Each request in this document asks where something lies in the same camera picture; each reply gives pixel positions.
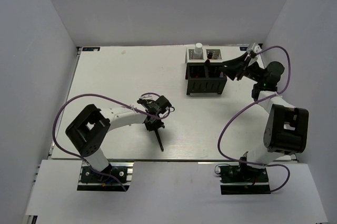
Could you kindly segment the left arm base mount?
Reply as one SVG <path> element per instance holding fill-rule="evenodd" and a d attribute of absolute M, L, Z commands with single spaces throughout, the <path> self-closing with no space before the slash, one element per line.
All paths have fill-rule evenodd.
<path fill-rule="evenodd" d="M 97 174 L 89 168 L 88 164 L 82 164 L 77 183 L 77 191 L 106 191 L 126 192 L 132 181 L 133 164 L 130 162 L 111 162 L 110 174 L 116 177 L 125 189 L 113 178 Z"/>

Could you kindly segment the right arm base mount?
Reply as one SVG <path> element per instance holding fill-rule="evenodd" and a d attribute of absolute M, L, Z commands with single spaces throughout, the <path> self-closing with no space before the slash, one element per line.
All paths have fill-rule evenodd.
<path fill-rule="evenodd" d="M 221 195 L 270 194 L 266 169 L 255 169 L 246 164 L 218 164 L 214 168 L 220 178 Z"/>

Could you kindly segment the black powder brush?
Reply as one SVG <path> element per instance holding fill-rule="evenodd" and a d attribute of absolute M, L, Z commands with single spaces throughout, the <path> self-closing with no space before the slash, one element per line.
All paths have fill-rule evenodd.
<path fill-rule="evenodd" d="M 158 130 L 157 130 L 157 129 L 156 129 L 156 130 L 154 130 L 154 132 L 155 132 L 155 135 L 156 135 L 157 141 L 158 141 L 158 143 L 159 143 L 160 149 L 161 149 L 161 151 L 163 152 L 163 151 L 164 151 L 164 146 L 163 146 L 163 143 L 162 143 L 162 140 L 161 140 L 160 134 L 159 134 L 159 132 L 158 132 Z"/>

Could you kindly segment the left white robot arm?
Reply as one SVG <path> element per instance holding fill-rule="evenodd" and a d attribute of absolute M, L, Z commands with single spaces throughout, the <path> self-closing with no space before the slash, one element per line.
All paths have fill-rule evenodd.
<path fill-rule="evenodd" d="M 65 133 L 78 153 L 93 168 L 93 175 L 99 181 L 106 181 L 112 175 L 113 167 L 104 155 L 101 144 L 108 132 L 133 124 L 143 124 L 147 131 L 164 128 L 163 119 L 174 108 L 163 95 L 153 99 L 151 94 L 142 95 L 131 105 L 102 110 L 94 104 L 87 105 L 66 128 Z"/>

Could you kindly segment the white bottle blue liquid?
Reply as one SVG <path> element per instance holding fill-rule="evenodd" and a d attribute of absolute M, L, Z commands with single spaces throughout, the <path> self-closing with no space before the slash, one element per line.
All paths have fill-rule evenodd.
<path fill-rule="evenodd" d="M 202 43 L 196 43 L 193 50 L 193 59 L 202 60 L 203 59 L 203 45 Z"/>

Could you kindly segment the thin black makeup brush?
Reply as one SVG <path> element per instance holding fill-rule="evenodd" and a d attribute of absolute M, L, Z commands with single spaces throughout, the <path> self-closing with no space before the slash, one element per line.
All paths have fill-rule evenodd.
<path fill-rule="evenodd" d="M 207 60 L 205 61 L 205 66 L 206 66 L 207 71 L 208 71 L 208 73 L 209 73 L 210 70 L 211 70 L 211 62 L 210 62 L 209 59 L 207 59 Z"/>

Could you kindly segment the small foundation bottle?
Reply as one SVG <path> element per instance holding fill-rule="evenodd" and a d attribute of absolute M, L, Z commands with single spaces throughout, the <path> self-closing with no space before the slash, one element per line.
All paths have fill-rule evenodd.
<path fill-rule="evenodd" d="M 211 60 L 212 57 L 213 57 L 213 53 L 209 53 L 209 54 L 207 55 L 207 58 L 208 58 L 209 60 Z"/>

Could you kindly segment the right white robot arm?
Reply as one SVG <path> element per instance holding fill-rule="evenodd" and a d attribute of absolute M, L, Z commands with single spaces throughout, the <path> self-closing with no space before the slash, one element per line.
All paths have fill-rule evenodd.
<path fill-rule="evenodd" d="M 257 177 L 266 165 L 284 155 L 302 153 L 306 147 L 309 112 L 285 102 L 277 92 L 284 66 L 277 61 L 261 68 L 253 53 L 223 62 L 223 73 L 231 80 L 247 77 L 255 84 L 253 100 L 269 114 L 263 142 L 240 159 L 238 176 L 244 181 Z"/>

